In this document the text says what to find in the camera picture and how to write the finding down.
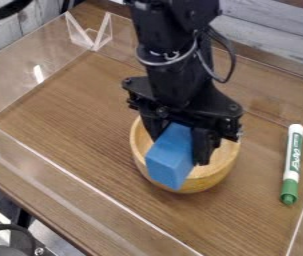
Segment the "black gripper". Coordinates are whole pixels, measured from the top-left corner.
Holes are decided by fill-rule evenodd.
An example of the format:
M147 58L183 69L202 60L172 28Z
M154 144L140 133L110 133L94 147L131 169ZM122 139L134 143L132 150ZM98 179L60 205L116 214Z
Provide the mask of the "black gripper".
M150 68L146 76L126 78L122 88L152 140L171 123L191 129L195 165L210 163L215 140L239 139L243 108L216 88L204 71Z

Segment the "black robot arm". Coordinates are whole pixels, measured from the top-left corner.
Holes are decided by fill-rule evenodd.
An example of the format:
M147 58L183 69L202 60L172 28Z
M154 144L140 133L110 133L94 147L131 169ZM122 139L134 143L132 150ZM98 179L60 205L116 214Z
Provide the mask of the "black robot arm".
M128 105L139 111L144 128L156 139L172 123L190 128L192 162L210 163L227 139L239 139L243 108L216 88L228 76L214 71L212 42L237 65L231 41L211 22L222 15L219 0L124 0L138 38L136 59L143 77L123 80Z

